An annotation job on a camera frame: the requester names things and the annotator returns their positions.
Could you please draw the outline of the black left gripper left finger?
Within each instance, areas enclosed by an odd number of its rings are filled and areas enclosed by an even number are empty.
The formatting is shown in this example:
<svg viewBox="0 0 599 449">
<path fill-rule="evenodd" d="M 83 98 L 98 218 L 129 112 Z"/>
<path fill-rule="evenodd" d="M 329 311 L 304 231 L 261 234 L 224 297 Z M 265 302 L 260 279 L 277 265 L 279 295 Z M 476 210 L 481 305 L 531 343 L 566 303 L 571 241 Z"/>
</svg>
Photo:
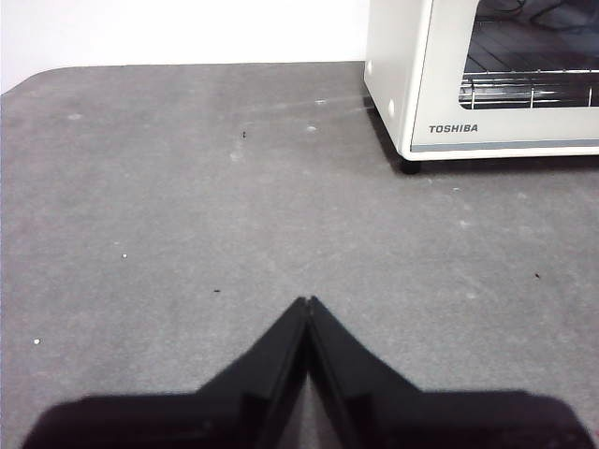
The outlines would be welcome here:
<svg viewBox="0 0 599 449">
<path fill-rule="evenodd" d="M 306 377 L 308 301 L 189 393 L 90 396 L 38 418 L 26 448 L 274 448 Z"/>
</svg>

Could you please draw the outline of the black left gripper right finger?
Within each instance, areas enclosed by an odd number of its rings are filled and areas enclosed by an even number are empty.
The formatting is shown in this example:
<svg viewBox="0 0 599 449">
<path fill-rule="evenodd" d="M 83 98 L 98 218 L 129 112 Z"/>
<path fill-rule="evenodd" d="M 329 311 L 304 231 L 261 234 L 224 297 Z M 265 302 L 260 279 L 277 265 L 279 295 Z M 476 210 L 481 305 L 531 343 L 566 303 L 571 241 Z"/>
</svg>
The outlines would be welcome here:
<svg viewBox="0 0 599 449">
<path fill-rule="evenodd" d="M 592 448 L 573 409 L 522 390 L 426 391 L 308 302 L 310 375 L 346 448 Z"/>
</svg>

